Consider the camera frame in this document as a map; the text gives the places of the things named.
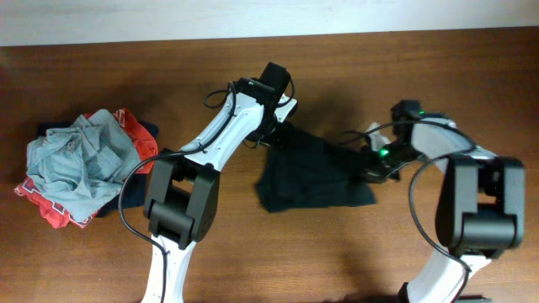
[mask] black cloth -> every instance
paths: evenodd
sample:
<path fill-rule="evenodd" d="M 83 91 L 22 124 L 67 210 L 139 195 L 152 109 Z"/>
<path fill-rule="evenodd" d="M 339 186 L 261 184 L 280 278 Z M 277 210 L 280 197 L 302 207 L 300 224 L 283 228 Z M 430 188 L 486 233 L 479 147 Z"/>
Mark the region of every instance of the black cloth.
<path fill-rule="evenodd" d="M 152 124 L 145 121 L 139 121 L 139 123 L 144 126 L 144 128 L 152 135 L 152 137 L 155 139 L 157 138 L 157 134 L 159 133 L 159 128 Z M 71 126 L 72 122 L 47 122 L 47 123 L 41 123 L 37 125 L 37 136 L 46 136 L 46 131 L 51 128 L 66 128 Z M 132 207 L 138 207 L 144 205 L 144 194 L 146 192 L 146 174 L 135 174 L 133 178 L 131 178 L 130 184 L 125 189 L 125 198 L 123 207 L 125 209 L 132 208 Z M 96 217 L 102 218 L 106 215 L 108 215 L 111 211 L 118 210 L 118 196 L 114 197 L 111 201 L 107 202 L 107 204 L 103 205 L 101 209 L 99 209 L 98 214 Z"/>
<path fill-rule="evenodd" d="M 369 186 L 356 177 L 364 166 L 357 152 L 298 129 L 287 141 L 283 147 L 269 149 L 264 173 L 256 185 L 268 212 L 376 203 Z"/>

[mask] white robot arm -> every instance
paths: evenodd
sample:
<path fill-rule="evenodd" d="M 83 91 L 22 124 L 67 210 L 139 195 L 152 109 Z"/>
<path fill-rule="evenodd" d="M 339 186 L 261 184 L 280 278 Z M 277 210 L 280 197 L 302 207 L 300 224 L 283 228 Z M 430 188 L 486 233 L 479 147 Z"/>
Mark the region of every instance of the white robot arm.
<path fill-rule="evenodd" d="M 270 63 L 260 79 L 242 78 L 235 82 L 235 89 L 228 95 L 221 112 L 181 151 L 193 151 L 200 146 L 206 146 L 204 150 L 186 155 L 180 160 L 156 161 L 144 214 L 150 220 L 152 239 L 168 251 L 164 302 L 183 302 L 182 292 L 189 259 L 195 244 L 204 238 L 215 217 L 219 175 L 227 160 L 246 138 L 265 145 L 278 146 L 284 140 L 283 136 L 286 136 L 286 129 L 292 127 L 285 122 L 285 119 L 293 114 L 297 101 L 283 94 L 289 81 L 290 74 L 283 67 Z M 428 116 L 418 106 L 419 103 L 402 101 L 392 109 L 392 120 L 423 120 L 456 128 L 453 121 L 441 115 Z M 379 154 L 378 150 L 383 149 L 386 153 L 391 152 L 392 156 L 373 163 L 372 167 L 367 169 L 369 172 L 365 175 L 366 182 L 386 180 L 372 177 L 376 176 L 376 172 L 386 175 L 389 171 L 394 177 L 394 173 L 398 172 L 393 169 L 401 167 L 401 163 L 409 160 L 404 158 L 418 156 L 436 158 L 461 151 L 469 145 L 467 140 L 455 132 L 435 125 L 401 125 L 395 127 L 393 133 L 398 137 L 393 143 L 380 140 L 379 134 L 370 135 L 372 153 Z M 450 170 L 446 174 L 442 190 L 442 194 L 446 197 L 440 197 L 441 208 L 447 210 L 444 207 L 453 204 L 450 211 L 437 214 L 437 224 L 439 217 L 442 223 L 444 220 L 456 222 L 454 225 L 446 224 L 450 227 L 437 226 L 436 231 L 439 239 L 441 237 L 440 242 L 448 246 L 451 254 L 468 264 L 472 276 L 488 265 L 492 258 L 498 257 L 503 249 L 517 247 L 523 237 L 524 171 L 519 162 L 512 162 L 514 159 L 498 161 L 495 154 L 480 147 L 466 157 L 472 160 L 450 158 L 436 163 L 443 173 L 447 169 Z M 502 190 L 496 188 L 491 195 L 501 200 L 503 209 L 485 219 L 481 206 L 478 210 L 477 190 L 479 187 L 486 192 L 492 192 L 484 182 L 486 177 L 492 177 L 493 172 L 489 170 L 492 167 L 494 170 L 498 169 L 497 174 L 495 173 L 498 179 L 493 182 Z M 462 187 L 461 183 L 457 185 L 451 183 L 456 183 L 457 176 L 467 172 L 475 176 L 475 188 L 473 182 L 469 188 Z M 192 193 L 186 193 L 172 185 L 171 180 L 184 179 L 194 183 Z M 521 192 L 518 189 L 516 192 L 512 190 L 508 194 L 509 190 L 503 190 L 505 187 L 502 185 L 506 185 L 507 182 L 515 183 L 515 180 L 522 182 L 519 184 L 522 190 Z M 474 189 L 475 200 L 463 203 L 459 200 L 469 197 L 467 195 Z M 506 207 L 513 202 L 516 204 L 515 207 Z M 400 301 L 451 302 L 462 283 L 464 283 L 462 266 L 434 250 L 420 274 L 401 289 Z M 160 250 L 154 247 L 147 291 L 142 302 L 160 302 L 162 288 L 163 258 Z"/>

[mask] wire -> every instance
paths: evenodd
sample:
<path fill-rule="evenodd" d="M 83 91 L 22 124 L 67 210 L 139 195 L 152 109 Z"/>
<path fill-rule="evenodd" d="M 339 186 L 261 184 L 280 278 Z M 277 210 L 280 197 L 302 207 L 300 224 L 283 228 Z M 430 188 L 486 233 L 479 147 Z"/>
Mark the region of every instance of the wire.
<path fill-rule="evenodd" d="M 286 100 L 286 102 L 281 103 L 281 104 L 277 104 L 277 108 L 281 108 L 281 107 L 287 105 L 294 98 L 294 96 L 296 95 L 296 85 L 294 85 L 294 80 L 292 80 L 292 77 L 290 78 L 290 85 L 292 86 L 292 93 L 291 93 L 290 97 L 288 98 L 288 100 Z"/>
<path fill-rule="evenodd" d="M 217 139 L 217 137 L 225 130 L 228 123 L 230 122 L 230 120 L 234 116 L 234 111 L 235 111 L 235 108 L 236 108 L 236 101 L 237 100 L 236 100 L 236 88 L 234 87 L 233 82 L 228 83 L 228 90 L 230 90 L 230 93 L 232 94 L 232 107 L 230 109 L 230 113 L 229 113 L 228 118 L 225 121 L 225 123 L 221 126 L 221 128 L 217 131 L 217 133 L 215 133 L 215 135 L 210 140 L 208 140 L 208 142 L 206 142 L 204 145 L 200 145 L 199 147 L 195 148 L 194 150 L 190 150 L 190 151 L 180 150 L 180 151 L 171 152 L 171 153 L 167 153 L 167 154 L 156 155 L 156 156 L 153 156 L 153 157 L 149 157 L 148 159 L 146 159 L 144 161 L 141 161 L 133 169 L 131 169 L 131 171 L 127 174 L 127 177 L 125 178 L 125 181 L 124 181 L 124 185 L 121 187 L 121 190 L 120 190 L 120 196 L 118 197 L 118 212 L 120 213 L 120 218 L 121 218 L 122 223 L 124 224 L 124 226 L 129 231 L 134 233 L 137 237 L 140 237 L 142 240 L 144 240 L 146 242 L 149 242 L 152 245 L 154 245 L 155 247 L 157 247 L 159 249 L 159 251 L 161 251 L 161 254 L 163 255 L 163 288 L 162 288 L 162 291 L 161 291 L 161 303 L 163 303 L 164 300 L 165 300 L 165 292 L 166 292 L 166 289 L 167 289 L 167 254 L 168 254 L 168 252 L 161 244 L 154 241 L 150 237 L 142 234 L 141 232 L 139 232 L 138 230 L 133 228 L 133 226 L 131 226 L 127 222 L 127 220 L 125 219 L 124 208 L 123 208 L 123 200 L 124 200 L 124 196 L 125 196 L 125 189 L 127 188 L 129 182 L 131 181 L 131 179 L 133 178 L 135 173 L 141 167 L 148 164 L 149 162 L 153 162 L 153 161 L 157 161 L 157 160 L 163 160 L 163 159 L 169 159 L 169 158 L 174 158 L 174 157 L 182 157 L 182 156 L 186 156 L 186 155 L 192 155 L 192 154 L 195 154 L 197 152 L 202 152 L 208 146 L 210 146 L 211 143 L 213 143 Z"/>
<path fill-rule="evenodd" d="M 250 148 L 250 149 L 256 149 L 256 148 L 259 147 L 259 145 L 260 145 L 260 139 L 258 139 L 256 142 L 254 142 L 254 145 L 253 145 L 253 146 L 249 146 L 247 143 L 245 143 L 245 140 L 243 140 L 242 143 L 243 143 L 246 147 L 248 147 L 248 148 Z"/>
<path fill-rule="evenodd" d="M 394 173 L 400 171 L 401 169 L 403 169 L 404 167 L 408 166 L 409 164 L 413 163 L 413 162 L 416 162 L 417 159 L 414 159 L 412 161 L 408 161 L 408 162 L 403 162 L 401 163 L 399 166 L 395 167 L 391 172 L 389 172 L 383 179 L 382 179 L 382 182 L 386 182 Z"/>
<path fill-rule="evenodd" d="M 458 298 L 461 296 L 461 293 L 462 291 L 464 291 L 464 288 L 466 287 L 467 285 L 467 282 L 468 280 L 470 279 L 470 272 L 472 271 L 470 269 L 470 267 L 468 266 L 468 264 L 466 264 L 466 262 L 462 261 L 460 258 L 457 258 L 455 256 L 452 256 L 450 255 L 444 248 L 442 248 L 440 245 L 438 245 L 436 242 L 434 242 L 430 237 L 429 235 L 427 235 L 427 232 L 424 230 L 424 228 L 421 226 L 421 222 L 419 221 L 419 218 L 417 216 L 417 213 L 415 211 L 415 204 L 414 204 L 414 188 L 415 188 L 415 184 L 418 182 L 418 179 L 419 179 L 419 176 L 421 175 L 422 172 L 424 172 L 428 167 L 430 167 L 432 164 L 434 164 L 435 162 L 438 162 L 439 160 L 442 160 L 442 159 L 446 159 L 448 158 L 449 156 L 451 155 L 455 155 L 455 154 L 460 154 L 460 153 L 468 153 L 468 152 L 473 152 L 474 150 L 476 150 L 477 148 L 477 144 L 475 143 L 475 141 L 470 138 L 468 135 L 466 135 L 465 133 L 463 133 L 462 131 L 456 129 L 456 128 L 453 128 L 453 127 L 450 127 L 449 125 L 445 125 L 445 124 L 442 124 L 442 123 L 438 123 L 438 122 L 433 122 L 433 121 L 423 121 L 423 120 L 410 120 L 410 121 L 393 121 L 393 122 L 390 122 L 390 123 L 387 123 L 387 124 L 384 124 L 384 125 L 380 125 L 372 130 L 368 130 L 367 132 L 365 133 L 360 133 L 358 131 L 355 131 L 355 130 L 347 130 L 346 132 L 344 132 L 345 134 L 349 134 L 349 133 L 353 133 L 353 134 L 356 134 L 357 137 L 354 138 L 354 139 L 350 139 L 350 140 L 347 140 L 347 141 L 344 141 L 344 142 L 341 142 L 340 145 L 346 145 L 346 144 L 349 144 L 351 142 L 354 142 L 354 141 L 358 141 L 358 140 L 361 140 L 363 138 L 366 138 L 368 135 L 374 133 L 375 131 L 378 131 L 378 130 L 382 130 L 382 129 L 385 129 L 387 127 L 390 127 L 390 126 L 394 126 L 394 125 L 415 125 L 415 124 L 424 124 L 424 125 L 434 125 L 434 126 L 438 126 L 438 127 L 441 127 L 445 130 L 448 130 L 448 131 L 452 131 L 456 134 L 458 134 L 459 136 L 463 137 L 464 139 L 466 139 L 466 141 L 468 142 L 468 144 L 470 145 L 467 149 L 464 149 L 464 150 L 460 150 L 460 151 L 454 151 L 454 152 L 450 152 L 450 153 L 447 153 L 445 155 L 442 155 L 442 156 L 439 156 L 439 157 L 435 157 L 429 161 L 427 161 L 423 166 L 421 166 L 418 171 L 415 173 L 414 177 L 412 178 L 412 181 L 410 182 L 410 186 L 408 188 L 408 206 L 410 208 L 410 215 L 412 216 L 412 219 L 414 220 L 414 224 L 415 226 L 417 227 L 419 233 L 421 234 L 421 236 L 427 241 L 427 243 L 429 243 L 436 251 L 438 251 L 439 253 L 441 253 L 442 255 L 448 257 L 449 259 L 455 261 L 455 262 L 458 262 L 461 266 L 462 266 L 462 270 L 463 270 L 463 281 L 462 281 L 462 285 L 461 287 L 458 289 L 458 291 L 456 292 L 456 295 L 455 297 L 451 300 L 451 302 L 455 302 L 456 300 L 458 300 Z M 400 165 L 399 167 L 397 167 L 398 169 L 406 166 L 408 163 L 404 163 L 403 165 Z M 386 176 L 386 178 L 388 178 L 389 176 L 391 176 L 391 174 L 393 174 L 394 172 L 391 172 L 390 174 L 388 174 Z"/>
<path fill-rule="evenodd" d="M 209 109 L 218 109 L 220 108 L 226 101 L 227 101 L 227 95 L 225 95 L 225 98 L 223 98 L 223 100 L 219 103 L 219 104 L 216 104 L 216 105 L 210 105 L 208 103 L 208 99 L 213 96 L 214 94 L 218 94 L 218 93 L 228 93 L 228 89 L 219 89 L 219 90 L 216 90 L 215 92 L 211 92 L 211 93 L 208 93 L 205 97 L 204 97 L 204 106 L 206 106 L 207 108 Z"/>

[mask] white wall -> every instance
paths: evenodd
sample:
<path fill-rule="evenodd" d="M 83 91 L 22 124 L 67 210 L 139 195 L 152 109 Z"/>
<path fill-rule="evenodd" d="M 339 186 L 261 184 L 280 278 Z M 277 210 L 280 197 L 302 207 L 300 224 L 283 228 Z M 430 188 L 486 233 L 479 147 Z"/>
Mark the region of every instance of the white wall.
<path fill-rule="evenodd" d="M 539 0 L 0 0 L 0 45 L 539 25 Z"/>

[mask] light blue shirt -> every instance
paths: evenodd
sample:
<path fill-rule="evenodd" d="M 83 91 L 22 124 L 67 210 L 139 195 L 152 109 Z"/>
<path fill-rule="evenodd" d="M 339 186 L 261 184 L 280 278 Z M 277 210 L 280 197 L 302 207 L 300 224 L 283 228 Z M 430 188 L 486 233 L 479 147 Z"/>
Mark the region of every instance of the light blue shirt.
<path fill-rule="evenodd" d="M 84 221 L 120 193 L 123 180 L 141 159 L 113 115 L 101 109 L 71 127 L 49 129 L 30 142 L 28 171 L 41 195 Z"/>

